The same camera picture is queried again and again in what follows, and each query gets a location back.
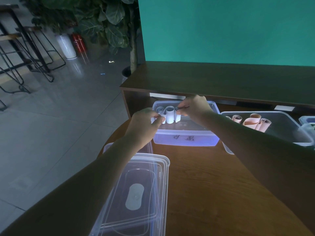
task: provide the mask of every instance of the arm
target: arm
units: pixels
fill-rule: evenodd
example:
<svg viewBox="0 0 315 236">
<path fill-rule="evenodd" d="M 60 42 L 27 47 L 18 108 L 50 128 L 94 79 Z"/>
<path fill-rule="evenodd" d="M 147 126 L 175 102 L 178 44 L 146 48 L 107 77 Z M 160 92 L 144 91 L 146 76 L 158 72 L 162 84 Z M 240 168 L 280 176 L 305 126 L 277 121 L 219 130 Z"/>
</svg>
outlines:
<svg viewBox="0 0 315 236">
<path fill-rule="evenodd" d="M 156 117 L 151 124 L 151 117 Z M 164 117 L 146 108 L 101 157 L 58 186 L 14 221 L 1 236 L 87 236 L 129 160 L 154 137 Z"/>
<path fill-rule="evenodd" d="M 214 132 L 248 170 L 315 234 L 315 152 L 214 113 L 206 98 L 189 97 L 179 114 Z"/>
</svg>

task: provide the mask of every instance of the green wall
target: green wall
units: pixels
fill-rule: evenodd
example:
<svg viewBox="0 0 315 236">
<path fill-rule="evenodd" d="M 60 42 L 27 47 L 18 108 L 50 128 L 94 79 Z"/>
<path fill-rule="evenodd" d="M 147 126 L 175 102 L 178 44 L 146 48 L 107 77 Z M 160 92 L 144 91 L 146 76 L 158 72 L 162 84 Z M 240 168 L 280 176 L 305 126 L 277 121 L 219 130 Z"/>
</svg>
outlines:
<svg viewBox="0 0 315 236">
<path fill-rule="evenodd" d="M 146 60 L 315 66 L 315 0 L 139 0 Z"/>
</svg>

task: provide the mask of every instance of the black plant pot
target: black plant pot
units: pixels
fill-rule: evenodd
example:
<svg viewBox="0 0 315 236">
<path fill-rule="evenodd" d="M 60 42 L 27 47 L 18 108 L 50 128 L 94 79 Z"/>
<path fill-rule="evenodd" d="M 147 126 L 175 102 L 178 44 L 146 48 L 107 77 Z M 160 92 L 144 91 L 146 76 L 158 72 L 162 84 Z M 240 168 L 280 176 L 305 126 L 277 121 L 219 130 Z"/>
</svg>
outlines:
<svg viewBox="0 0 315 236">
<path fill-rule="evenodd" d="M 131 75 L 130 66 L 127 66 L 126 68 L 124 68 L 121 74 L 123 75 L 123 83 L 124 83 L 128 79 L 128 77 Z"/>
</svg>

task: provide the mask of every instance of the forearm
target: forearm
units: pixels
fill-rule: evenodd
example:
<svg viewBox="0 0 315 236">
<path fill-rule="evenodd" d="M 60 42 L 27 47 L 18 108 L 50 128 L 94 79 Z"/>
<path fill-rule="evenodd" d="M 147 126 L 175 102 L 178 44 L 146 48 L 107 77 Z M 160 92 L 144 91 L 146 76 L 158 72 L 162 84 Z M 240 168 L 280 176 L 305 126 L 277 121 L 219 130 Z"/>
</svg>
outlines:
<svg viewBox="0 0 315 236">
<path fill-rule="evenodd" d="M 247 169 L 315 232 L 314 151 L 207 113 L 200 124 L 213 131 Z"/>
<path fill-rule="evenodd" d="M 1 235 L 87 236 L 122 170 L 138 151 L 134 139 L 117 140 L 100 158 L 26 211 Z"/>
</svg>

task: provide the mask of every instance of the person's left hand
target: person's left hand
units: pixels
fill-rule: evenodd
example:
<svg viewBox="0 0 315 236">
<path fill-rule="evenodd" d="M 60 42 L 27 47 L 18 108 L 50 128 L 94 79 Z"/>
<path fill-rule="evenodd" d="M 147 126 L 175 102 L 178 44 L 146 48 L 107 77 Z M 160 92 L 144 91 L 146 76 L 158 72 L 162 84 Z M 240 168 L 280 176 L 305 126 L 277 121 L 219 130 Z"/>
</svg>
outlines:
<svg viewBox="0 0 315 236">
<path fill-rule="evenodd" d="M 152 140 L 158 127 L 165 121 L 165 117 L 152 111 L 152 108 L 145 108 L 134 113 L 127 128 L 125 136 L 130 137 L 139 145 L 139 149 L 143 148 Z"/>
</svg>

